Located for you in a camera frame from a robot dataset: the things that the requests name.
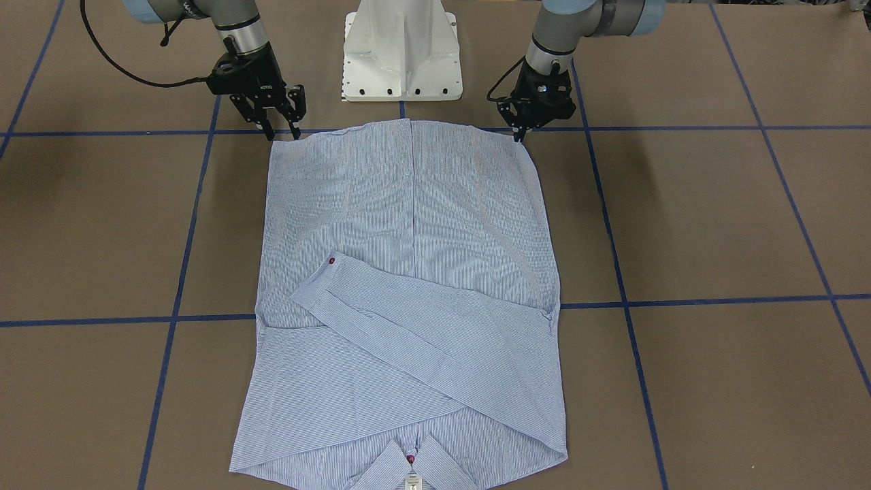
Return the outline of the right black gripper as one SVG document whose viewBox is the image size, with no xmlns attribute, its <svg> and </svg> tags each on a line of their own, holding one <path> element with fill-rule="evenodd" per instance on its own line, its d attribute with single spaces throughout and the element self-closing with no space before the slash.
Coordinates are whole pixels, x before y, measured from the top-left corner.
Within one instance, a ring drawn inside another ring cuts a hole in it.
<svg viewBox="0 0 871 490">
<path fill-rule="evenodd" d="M 299 122 L 307 114 L 304 86 L 287 87 L 280 73 L 270 42 L 253 52 L 240 52 L 231 42 L 225 44 L 227 52 L 216 62 L 206 86 L 212 94 L 230 95 L 231 103 L 245 118 L 256 125 L 268 142 L 275 131 L 265 108 L 275 108 L 286 118 L 294 140 L 301 139 Z"/>
</svg>

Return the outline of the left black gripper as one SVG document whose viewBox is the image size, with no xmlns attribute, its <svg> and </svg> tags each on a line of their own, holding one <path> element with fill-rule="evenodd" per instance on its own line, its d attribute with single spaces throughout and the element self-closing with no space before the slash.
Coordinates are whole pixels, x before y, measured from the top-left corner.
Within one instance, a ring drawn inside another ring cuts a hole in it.
<svg viewBox="0 0 871 490">
<path fill-rule="evenodd" d="M 529 131 L 554 120 L 569 120 L 576 104 L 566 65 L 555 60 L 544 73 L 536 71 L 525 59 L 520 59 L 516 66 L 520 67 L 519 78 L 509 96 L 499 97 L 497 111 L 513 132 L 514 142 L 523 143 Z"/>
</svg>

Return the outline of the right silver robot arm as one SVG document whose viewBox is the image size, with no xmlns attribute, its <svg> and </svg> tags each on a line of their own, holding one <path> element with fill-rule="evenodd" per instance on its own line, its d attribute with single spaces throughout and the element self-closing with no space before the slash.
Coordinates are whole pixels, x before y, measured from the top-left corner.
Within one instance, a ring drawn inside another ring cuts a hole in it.
<svg viewBox="0 0 871 490">
<path fill-rule="evenodd" d="M 165 27 L 162 46 L 186 20 L 209 20 L 220 36 L 224 54 L 210 74 L 187 84 L 203 83 L 214 95 L 226 95 L 242 118 L 254 124 L 268 140 L 275 130 L 268 110 L 289 124 L 293 139 L 301 137 L 298 124 L 307 103 L 303 86 L 289 86 L 281 74 L 261 14 L 254 1 L 125 1 L 125 8 L 143 24 Z"/>
</svg>

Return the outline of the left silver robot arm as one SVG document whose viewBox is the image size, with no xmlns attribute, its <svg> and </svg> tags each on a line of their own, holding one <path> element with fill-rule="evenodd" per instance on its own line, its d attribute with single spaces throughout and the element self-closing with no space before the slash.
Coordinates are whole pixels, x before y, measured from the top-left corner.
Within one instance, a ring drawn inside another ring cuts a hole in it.
<svg viewBox="0 0 871 490">
<path fill-rule="evenodd" d="M 578 107 L 570 68 L 589 37 L 644 36 L 659 28 L 665 1 L 542 1 L 525 55 L 487 93 L 515 142 Z"/>
</svg>

